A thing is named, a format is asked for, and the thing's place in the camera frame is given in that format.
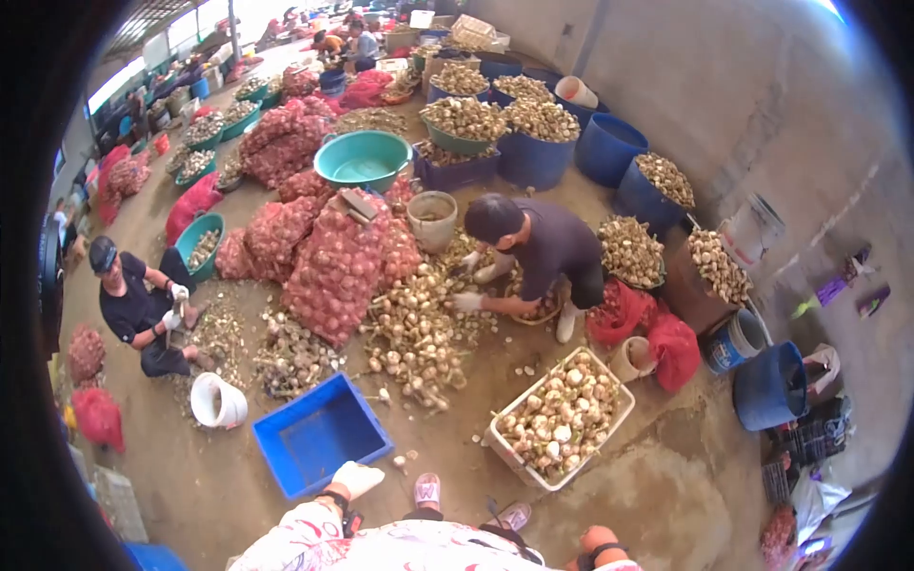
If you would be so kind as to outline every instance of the cap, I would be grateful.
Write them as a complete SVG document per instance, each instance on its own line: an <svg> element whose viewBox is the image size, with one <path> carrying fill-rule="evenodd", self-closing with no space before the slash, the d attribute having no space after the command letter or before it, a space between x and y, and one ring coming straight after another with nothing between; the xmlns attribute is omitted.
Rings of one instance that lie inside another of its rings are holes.
<svg viewBox="0 0 914 571"><path fill-rule="evenodd" d="M463 227L470 236L493 246L502 237L520 232L523 226L524 211L520 206L495 193L473 200L463 218Z"/></svg>
<svg viewBox="0 0 914 571"><path fill-rule="evenodd" d="M117 246L111 238L99 236L89 246L89 265L95 273L107 273L112 268Z"/></svg>

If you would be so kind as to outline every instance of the white rubber boot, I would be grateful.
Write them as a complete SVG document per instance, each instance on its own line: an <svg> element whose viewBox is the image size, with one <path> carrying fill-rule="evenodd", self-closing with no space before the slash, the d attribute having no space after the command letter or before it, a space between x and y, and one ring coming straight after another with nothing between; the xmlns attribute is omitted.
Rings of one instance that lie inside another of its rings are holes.
<svg viewBox="0 0 914 571"><path fill-rule="evenodd" d="M504 276L514 267L515 258L510 254L495 252L495 263L477 270L473 274L473 281L476 283L488 283L498 276Z"/></svg>
<svg viewBox="0 0 914 571"><path fill-rule="evenodd" d="M565 302L562 306L562 313L558 316L558 325L556 326L556 339L559 343L565 344L571 340L574 334L574 322L579 315L583 315L584 310L575 307L571 300Z"/></svg>

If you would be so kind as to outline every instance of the purple plastic crate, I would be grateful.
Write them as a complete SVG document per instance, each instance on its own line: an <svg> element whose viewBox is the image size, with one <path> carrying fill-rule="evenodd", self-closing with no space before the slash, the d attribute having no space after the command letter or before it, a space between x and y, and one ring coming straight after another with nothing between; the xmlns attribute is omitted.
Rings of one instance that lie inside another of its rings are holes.
<svg viewBox="0 0 914 571"><path fill-rule="evenodd" d="M422 185L429 190L451 193L459 188L491 182L498 169L498 159L502 154L495 149L495 154L479 159L470 159L463 163L447 166L432 166L431 161L419 154L418 145L412 145L412 169Z"/></svg>

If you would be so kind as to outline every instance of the white red patterned clothing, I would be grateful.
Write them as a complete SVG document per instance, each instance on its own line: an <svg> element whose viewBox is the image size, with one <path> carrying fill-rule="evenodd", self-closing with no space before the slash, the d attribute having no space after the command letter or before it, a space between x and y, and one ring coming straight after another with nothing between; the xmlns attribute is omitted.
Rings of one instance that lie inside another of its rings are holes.
<svg viewBox="0 0 914 571"><path fill-rule="evenodd" d="M480 541L485 545L471 543ZM344 539L336 511L302 503L254 542L229 571L543 571L517 546L470 525L405 520ZM617 561L595 571L642 571Z"/></svg>

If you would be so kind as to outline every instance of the white crate of garlic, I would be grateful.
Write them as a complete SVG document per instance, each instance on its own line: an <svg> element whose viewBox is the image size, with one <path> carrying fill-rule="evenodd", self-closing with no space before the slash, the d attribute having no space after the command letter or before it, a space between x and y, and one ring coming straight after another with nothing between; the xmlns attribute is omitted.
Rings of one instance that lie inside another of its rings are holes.
<svg viewBox="0 0 914 571"><path fill-rule="evenodd" d="M496 415L484 438L528 486L557 492L633 409L632 392L578 347Z"/></svg>

